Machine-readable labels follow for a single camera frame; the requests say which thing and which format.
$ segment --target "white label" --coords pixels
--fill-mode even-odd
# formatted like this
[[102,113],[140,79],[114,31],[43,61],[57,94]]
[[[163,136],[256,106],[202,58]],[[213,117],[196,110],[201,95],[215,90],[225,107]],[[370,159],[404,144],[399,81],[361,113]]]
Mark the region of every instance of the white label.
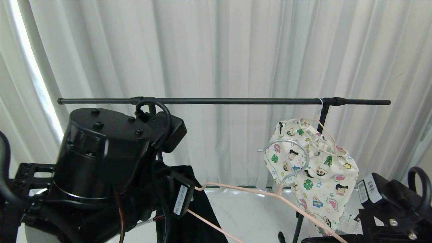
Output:
[[357,188],[359,189],[360,202],[364,203],[365,201],[368,200],[368,194],[366,193],[365,182],[360,181],[357,184]]
[[178,192],[177,201],[175,201],[174,213],[180,215],[181,208],[183,207],[184,199],[186,198],[187,187],[184,185],[180,186],[180,191]]
[[374,178],[372,174],[368,175],[364,179],[366,190],[368,191],[369,198],[371,199],[371,202],[376,203],[379,200],[382,199],[381,194],[379,194],[379,191],[377,189],[377,185],[375,184]]

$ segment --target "curtain fold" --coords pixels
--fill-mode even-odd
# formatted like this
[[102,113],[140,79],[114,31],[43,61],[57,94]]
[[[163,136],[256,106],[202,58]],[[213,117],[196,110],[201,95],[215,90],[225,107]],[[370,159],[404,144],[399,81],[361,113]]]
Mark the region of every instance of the curtain fold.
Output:
[[[325,125],[357,161],[360,177],[388,179],[402,178],[431,114],[429,1],[28,6],[22,11],[34,17],[55,96],[389,99],[390,106],[331,107]],[[86,105],[66,105],[68,112],[79,107]],[[99,107],[133,114],[132,106]],[[321,106],[168,108],[188,134],[164,156],[167,164],[192,165],[199,181],[263,188],[269,177],[256,150],[278,121],[316,118]],[[66,112],[56,115],[64,125]]]

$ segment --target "red wire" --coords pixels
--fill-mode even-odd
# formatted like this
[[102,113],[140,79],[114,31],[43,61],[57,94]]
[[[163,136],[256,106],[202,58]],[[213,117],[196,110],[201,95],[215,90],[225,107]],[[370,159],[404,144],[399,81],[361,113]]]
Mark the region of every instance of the red wire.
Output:
[[121,206],[120,197],[118,195],[118,192],[114,191],[114,197],[115,197],[115,200],[117,202],[118,213],[120,215],[121,231],[120,231],[120,241],[119,241],[119,243],[123,243],[124,233],[125,233],[125,226],[126,226],[126,217],[124,216],[124,211],[123,211],[123,207]]

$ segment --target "black fabric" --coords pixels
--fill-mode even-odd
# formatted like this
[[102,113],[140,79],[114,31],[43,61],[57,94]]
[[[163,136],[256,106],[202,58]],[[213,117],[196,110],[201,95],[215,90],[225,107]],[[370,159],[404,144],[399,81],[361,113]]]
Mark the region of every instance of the black fabric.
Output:
[[[173,166],[171,169],[183,174],[201,187],[195,178],[191,166]],[[207,219],[214,225],[220,227],[219,222],[213,212],[209,199],[204,191],[194,191],[194,200],[189,204],[189,209],[199,216]],[[162,215],[161,210],[157,210],[156,215]],[[165,222],[156,221],[156,232],[158,242],[162,242]],[[228,243],[225,235],[215,230],[208,224],[199,220],[195,216],[187,213],[180,220],[171,217],[171,232],[169,234],[169,243]]]

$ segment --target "white cloth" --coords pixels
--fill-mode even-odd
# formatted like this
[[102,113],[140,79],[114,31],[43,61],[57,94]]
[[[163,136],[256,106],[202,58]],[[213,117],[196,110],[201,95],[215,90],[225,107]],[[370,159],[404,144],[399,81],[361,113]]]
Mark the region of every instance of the white cloth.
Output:
[[305,119],[279,122],[270,141],[276,139],[300,143],[310,160],[304,173],[283,181],[287,175],[303,168],[306,156],[295,144],[275,143],[264,155],[274,182],[292,185],[299,206],[335,230],[358,179],[357,164],[348,151],[325,138]]

